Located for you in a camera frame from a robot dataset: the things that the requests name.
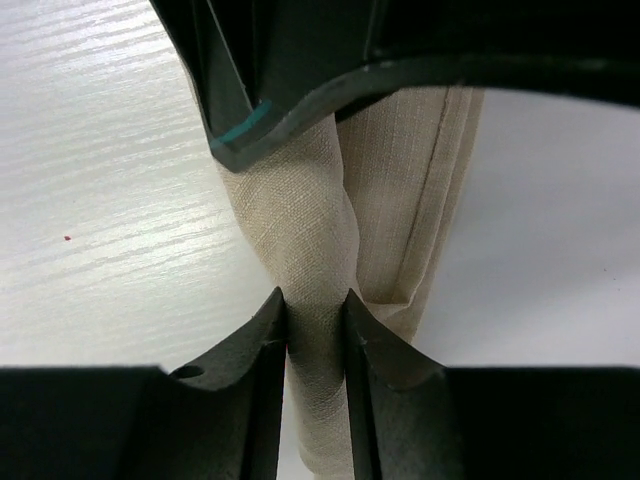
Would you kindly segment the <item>beige cloth napkin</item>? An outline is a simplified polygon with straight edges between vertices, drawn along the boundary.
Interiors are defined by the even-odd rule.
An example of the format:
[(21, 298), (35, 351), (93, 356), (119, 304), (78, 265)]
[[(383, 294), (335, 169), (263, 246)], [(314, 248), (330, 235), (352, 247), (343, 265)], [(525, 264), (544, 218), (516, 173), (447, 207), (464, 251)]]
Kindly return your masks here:
[(423, 319), (471, 160), (485, 92), (398, 91), (327, 117), (242, 173), (222, 171), (237, 223), (288, 307), (287, 382), (300, 457), (350, 479), (340, 346), (349, 292), (405, 341)]

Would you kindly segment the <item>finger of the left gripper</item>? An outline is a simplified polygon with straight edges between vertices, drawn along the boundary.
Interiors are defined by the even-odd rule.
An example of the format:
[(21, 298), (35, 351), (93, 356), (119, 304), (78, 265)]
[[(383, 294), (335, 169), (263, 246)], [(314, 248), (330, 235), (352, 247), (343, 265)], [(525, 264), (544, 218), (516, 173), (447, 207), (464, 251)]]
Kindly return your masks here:
[(156, 1), (213, 158), (241, 172), (409, 87), (635, 106), (635, 1)]

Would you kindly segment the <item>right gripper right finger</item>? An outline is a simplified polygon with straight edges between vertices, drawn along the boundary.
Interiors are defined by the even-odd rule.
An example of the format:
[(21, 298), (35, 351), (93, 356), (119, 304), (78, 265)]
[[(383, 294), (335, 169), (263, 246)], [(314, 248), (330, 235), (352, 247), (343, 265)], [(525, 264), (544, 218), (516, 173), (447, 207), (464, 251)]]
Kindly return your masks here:
[(631, 367), (447, 367), (342, 308), (359, 479), (635, 479), (639, 372)]

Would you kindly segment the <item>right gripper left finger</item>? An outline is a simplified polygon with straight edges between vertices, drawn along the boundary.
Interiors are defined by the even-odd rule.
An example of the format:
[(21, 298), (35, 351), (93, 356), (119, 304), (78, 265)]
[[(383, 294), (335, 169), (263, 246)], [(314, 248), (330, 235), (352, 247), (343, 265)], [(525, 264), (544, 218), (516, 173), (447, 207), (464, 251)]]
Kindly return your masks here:
[(5, 479), (273, 479), (286, 307), (256, 315), (172, 372), (156, 366), (6, 367)]

